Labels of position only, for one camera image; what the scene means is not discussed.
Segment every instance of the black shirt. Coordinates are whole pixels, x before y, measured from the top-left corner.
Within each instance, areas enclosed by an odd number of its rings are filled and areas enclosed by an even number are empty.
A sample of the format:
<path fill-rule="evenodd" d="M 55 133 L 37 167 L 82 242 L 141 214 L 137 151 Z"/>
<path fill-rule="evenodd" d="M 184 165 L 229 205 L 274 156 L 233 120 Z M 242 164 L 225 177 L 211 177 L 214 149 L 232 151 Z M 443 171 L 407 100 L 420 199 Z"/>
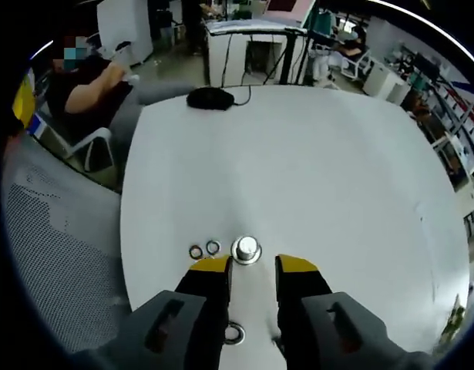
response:
<path fill-rule="evenodd" d="M 411 75 L 414 71 L 415 71 L 415 67 L 413 67 L 413 64 L 411 64 L 410 62 L 406 60 L 402 60 L 399 63 L 398 72 L 401 73 L 402 79 L 406 80 L 409 77 L 409 75 Z"/>
<path fill-rule="evenodd" d="M 355 55 L 345 55 L 346 58 L 356 62 L 357 60 L 360 59 L 361 56 L 363 56 L 365 54 L 365 50 L 366 50 L 366 47 L 365 47 L 365 44 L 363 42 L 356 42 L 355 40 L 348 40 L 348 41 L 345 41 L 344 45 L 343 45 L 343 48 L 347 49 L 347 50 L 353 50 L 353 49 L 360 49 L 361 52 L 358 53 L 358 54 L 355 54 Z"/>
<path fill-rule="evenodd" d="M 182 0 L 182 22 L 185 26 L 198 25 L 203 18 L 201 0 Z"/>
<path fill-rule="evenodd" d="M 127 82 L 120 82 L 101 101 L 84 113 L 66 113 L 66 103 L 70 93 L 78 85 L 88 85 L 101 75 L 110 61 L 98 56 L 90 56 L 78 64 L 74 72 L 54 72 L 50 76 L 46 100 L 53 117 L 61 121 L 71 136 L 78 142 L 100 127 L 108 127 L 123 100 L 132 90 Z"/>

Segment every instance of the cable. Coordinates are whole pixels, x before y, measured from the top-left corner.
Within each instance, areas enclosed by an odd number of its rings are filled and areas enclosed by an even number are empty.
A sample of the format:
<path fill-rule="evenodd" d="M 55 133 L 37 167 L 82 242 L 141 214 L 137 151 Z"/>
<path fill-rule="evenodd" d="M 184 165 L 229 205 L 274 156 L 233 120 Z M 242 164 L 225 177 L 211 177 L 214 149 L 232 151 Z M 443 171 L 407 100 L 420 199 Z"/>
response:
<path fill-rule="evenodd" d="M 301 50 L 300 53 L 298 54 L 297 60 L 295 60 L 295 63 L 293 63 L 293 67 L 291 67 L 291 80 L 293 81 L 293 76 L 295 74 L 295 67 L 297 66 L 298 61 L 300 60 L 300 57 L 302 53 L 304 53 L 304 48 L 305 48 L 305 37 L 301 38 Z"/>
<path fill-rule="evenodd" d="M 274 35 L 271 33 L 271 48 L 273 49 L 273 61 L 276 60 L 276 54 L 274 53 Z"/>
<path fill-rule="evenodd" d="M 317 19 L 318 6 L 319 6 L 318 2 L 314 1 L 314 4 L 312 5 L 312 9 L 309 12 L 311 14 L 311 21 L 308 23 L 307 46 L 306 46 L 305 50 L 308 50 L 308 46 L 311 43 L 312 27 L 313 27 L 313 25 L 315 25 L 315 21 Z M 298 85 L 298 80 L 299 80 L 299 76 L 301 74 L 301 70 L 304 68 L 305 54 L 306 54 L 306 52 L 304 52 L 301 56 L 300 68 L 298 68 L 298 74 L 297 74 L 297 78 L 295 79 L 295 85 Z"/>
<path fill-rule="evenodd" d="M 225 57 L 225 60 L 224 60 L 223 73 L 221 73 L 221 87 L 224 86 L 224 78 L 226 77 L 226 74 L 227 74 L 228 56 L 230 55 L 230 44 L 231 44 L 232 37 L 234 37 L 233 33 L 230 34 L 230 39 L 228 40 L 227 56 Z"/>
<path fill-rule="evenodd" d="M 266 82 L 269 80 L 269 78 L 271 77 L 271 75 L 273 74 L 273 72 L 276 70 L 277 65 L 280 64 L 280 61 L 283 59 L 285 53 L 286 53 L 286 48 L 284 48 L 284 50 L 283 50 L 283 52 L 281 53 L 279 59 L 278 59 L 278 60 L 276 61 L 276 63 L 274 64 L 273 69 L 267 74 L 266 79 L 264 80 L 264 83 L 263 83 L 262 85 L 265 85 Z"/>
<path fill-rule="evenodd" d="M 252 97 L 252 88 L 249 85 L 249 97 L 247 98 L 247 100 L 245 100 L 243 103 L 234 103 L 234 106 L 244 106 L 245 104 L 250 102 L 251 97 Z"/>
<path fill-rule="evenodd" d="M 249 52 L 250 52 L 250 63 L 252 63 L 252 43 L 254 42 L 254 39 L 252 38 L 252 35 L 250 35 L 250 45 L 248 46 Z M 244 66 L 244 74 L 242 75 L 242 79 L 240 80 L 240 86 L 244 85 L 244 77 L 245 73 L 247 73 L 247 60 L 245 61 L 245 66 Z"/>

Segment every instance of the o-ring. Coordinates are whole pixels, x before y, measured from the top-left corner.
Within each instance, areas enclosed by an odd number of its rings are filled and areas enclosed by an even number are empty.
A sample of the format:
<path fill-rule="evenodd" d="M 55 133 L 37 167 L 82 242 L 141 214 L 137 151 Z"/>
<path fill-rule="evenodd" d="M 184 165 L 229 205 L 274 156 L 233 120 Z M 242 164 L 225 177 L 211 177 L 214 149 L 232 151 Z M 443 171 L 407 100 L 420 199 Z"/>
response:
<path fill-rule="evenodd" d="M 203 257 L 203 250 L 198 245 L 193 245 L 189 248 L 189 255 L 193 260 L 200 260 Z"/>
<path fill-rule="evenodd" d="M 224 344 L 225 345 L 239 345 L 240 343 L 242 343 L 245 340 L 245 330 L 242 327 L 242 325 L 237 324 L 234 321 L 229 321 L 227 327 L 228 328 L 233 328 L 236 331 L 238 331 L 238 336 L 235 339 L 225 338 L 224 339 Z"/>
<path fill-rule="evenodd" d="M 206 252 L 210 256 L 215 256 L 221 251 L 221 243 L 218 240 L 209 240 L 206 243 Z"/>

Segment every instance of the white table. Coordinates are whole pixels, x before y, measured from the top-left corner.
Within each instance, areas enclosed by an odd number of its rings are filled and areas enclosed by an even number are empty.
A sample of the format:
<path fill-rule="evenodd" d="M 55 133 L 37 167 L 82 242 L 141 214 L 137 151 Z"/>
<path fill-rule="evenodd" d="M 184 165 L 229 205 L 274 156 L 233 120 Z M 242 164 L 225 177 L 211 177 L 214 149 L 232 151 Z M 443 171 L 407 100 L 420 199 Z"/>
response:
<path fill-rule="evenodd" d="M 247 87 L 229 89 L 236 101 Z M 246 106 L 144 109 L 122 196 L 121 243 L 133 309 L 174 289 L 190 245 L 242 234 L 263 246 L 234 266 L 230 318 L 242 345 L 220 368 L 282 368 L 271 344 L 274 256 L 307 258 L 333 291 L 377 314 L 407 350 L 429 350 L 456 295 L 466 302 L 466 235 L 454 191 L 422 132 L 398 106 L 349 92 L 255 86 Z"/>

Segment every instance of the mesh chair back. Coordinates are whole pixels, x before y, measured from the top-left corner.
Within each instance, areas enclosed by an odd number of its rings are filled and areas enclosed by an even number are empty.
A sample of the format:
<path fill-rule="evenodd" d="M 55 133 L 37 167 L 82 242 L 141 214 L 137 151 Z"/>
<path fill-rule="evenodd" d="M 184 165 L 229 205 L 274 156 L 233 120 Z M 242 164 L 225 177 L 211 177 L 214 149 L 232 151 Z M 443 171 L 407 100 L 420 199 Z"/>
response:
<path fill-rule="evenodd" d="M 5 158 L 2 206 L 18 272 L 57 339 L 77 352 L 113 338 L 130 312 L 119 194 L 23 136 Z"/>

